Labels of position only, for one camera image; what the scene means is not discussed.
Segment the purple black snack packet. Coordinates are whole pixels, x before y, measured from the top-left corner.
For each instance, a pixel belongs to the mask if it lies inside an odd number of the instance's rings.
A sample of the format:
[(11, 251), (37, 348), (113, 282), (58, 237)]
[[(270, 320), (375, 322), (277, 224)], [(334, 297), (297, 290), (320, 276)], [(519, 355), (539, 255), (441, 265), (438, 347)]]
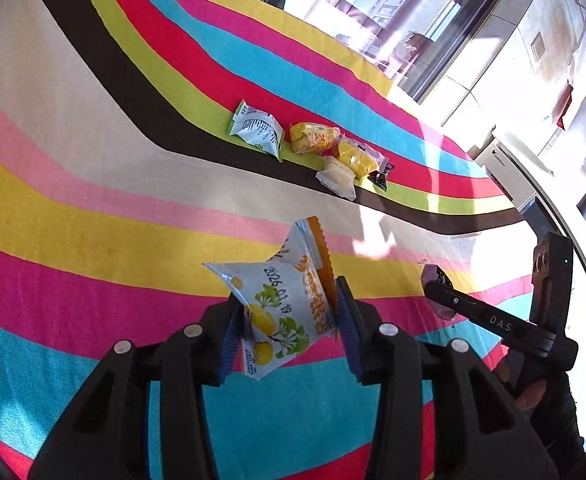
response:
[(432, 263), (423, 266), (421, 285), (424, 296), (430, 301), (438, 318), (450, 321), (457, 315), (456, 301), (458, 298), (452, 281), (439, 266)]

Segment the white lemon snack packet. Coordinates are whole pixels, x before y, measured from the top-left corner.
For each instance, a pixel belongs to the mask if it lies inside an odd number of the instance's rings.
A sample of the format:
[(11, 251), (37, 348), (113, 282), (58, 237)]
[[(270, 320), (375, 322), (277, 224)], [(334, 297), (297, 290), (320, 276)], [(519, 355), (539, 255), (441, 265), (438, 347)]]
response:
[(242, 371), (260, 380), (335, 332), (337, 292), (319, 219), (294, 222), (263, 262), (208, 263), (243, 305)]

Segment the yellow cake packet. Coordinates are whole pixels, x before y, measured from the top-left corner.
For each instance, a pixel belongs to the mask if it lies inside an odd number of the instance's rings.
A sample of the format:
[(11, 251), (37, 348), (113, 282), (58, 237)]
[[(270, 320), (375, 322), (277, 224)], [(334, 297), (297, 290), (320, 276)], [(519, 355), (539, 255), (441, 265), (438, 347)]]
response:
[(334, 157), (348, 167), (357, 179), (369, 176), (373, 171), (380, 171), (389, 159), (370, 145), (354, 139), (342, 138), (334, 149)]

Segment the silver washing machine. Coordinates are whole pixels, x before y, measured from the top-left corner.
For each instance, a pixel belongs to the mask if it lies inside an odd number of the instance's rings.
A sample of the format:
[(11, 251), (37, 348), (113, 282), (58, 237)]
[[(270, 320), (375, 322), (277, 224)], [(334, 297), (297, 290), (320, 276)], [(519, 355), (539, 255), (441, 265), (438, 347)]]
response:
[(475, 157), (478, 166), (497, 182), (518, 210), (536, 197), (555, 225), (571, 238), (586, 274), (586, 220), (570, 195), (568, 181), (555, 177), (520, 140), (504, 134), (492, 140)]

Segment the small black pink candy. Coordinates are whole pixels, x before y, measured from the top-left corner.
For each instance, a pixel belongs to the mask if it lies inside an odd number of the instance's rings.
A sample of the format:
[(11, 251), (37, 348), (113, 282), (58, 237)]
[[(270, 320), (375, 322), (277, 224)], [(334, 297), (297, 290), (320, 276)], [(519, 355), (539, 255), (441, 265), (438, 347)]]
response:
[(377, 188), (387, 190), (387, 176), (394, 169), (394, 165), (387, 159), (384, 160), (382, 166), (378, 170), (373, 170), (368, 174), (368, 180), (372, 182)]

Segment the beige bread snack packet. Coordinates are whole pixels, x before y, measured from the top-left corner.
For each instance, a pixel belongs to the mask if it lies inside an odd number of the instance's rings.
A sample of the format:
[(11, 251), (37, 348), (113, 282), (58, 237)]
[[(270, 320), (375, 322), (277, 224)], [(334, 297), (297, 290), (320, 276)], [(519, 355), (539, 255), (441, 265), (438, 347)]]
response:
[(317, 180), (344, 200), (355, 200), (354, 171), (333, 156), (325, 156), (322, 161), (323, 167), (316, 174)]

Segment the colourful striped tablecloth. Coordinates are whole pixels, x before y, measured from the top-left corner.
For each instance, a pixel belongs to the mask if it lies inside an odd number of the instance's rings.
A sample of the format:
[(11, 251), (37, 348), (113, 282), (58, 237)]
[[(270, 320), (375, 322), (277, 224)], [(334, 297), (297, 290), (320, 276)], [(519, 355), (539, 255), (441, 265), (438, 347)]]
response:
[[(240, 102), (284, 130), (281, 160), (229, 136)], [(295, 154), (298, 122), (394, 165), (355, 200)], [(532, 230), (461, 148), (361, 55), (257, 0), (0, 0), (0, 457), (24, 478), (115, 341), (153, 344), (227, 288), (205, 266), (261, 261), (314, 216), (333, 269), (433, 344), (490, 333), (436, 318), (425, 263), (518, 316)]]

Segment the orange chips snack packet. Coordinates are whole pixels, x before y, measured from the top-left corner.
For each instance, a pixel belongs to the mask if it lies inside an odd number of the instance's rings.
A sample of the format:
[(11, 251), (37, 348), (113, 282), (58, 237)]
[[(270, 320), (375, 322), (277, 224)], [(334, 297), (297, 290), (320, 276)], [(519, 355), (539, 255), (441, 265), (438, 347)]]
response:
[(298, 122), (289, 133), (291, 149), (295, 154), (322, 154), (332, 150), (342, 137), (339, 128), (317, 122)]

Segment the white green printed packet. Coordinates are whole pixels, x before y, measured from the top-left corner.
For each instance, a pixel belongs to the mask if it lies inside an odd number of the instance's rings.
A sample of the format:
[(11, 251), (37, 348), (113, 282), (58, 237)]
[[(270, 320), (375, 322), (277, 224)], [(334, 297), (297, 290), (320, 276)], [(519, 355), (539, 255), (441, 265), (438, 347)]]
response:
[(279, 122), (267, 112), (240, 102), (231, 118), (229, 136), (238, 136), (244, 143), (258, 151), (281, 160), (281, 143), (284, 130)]

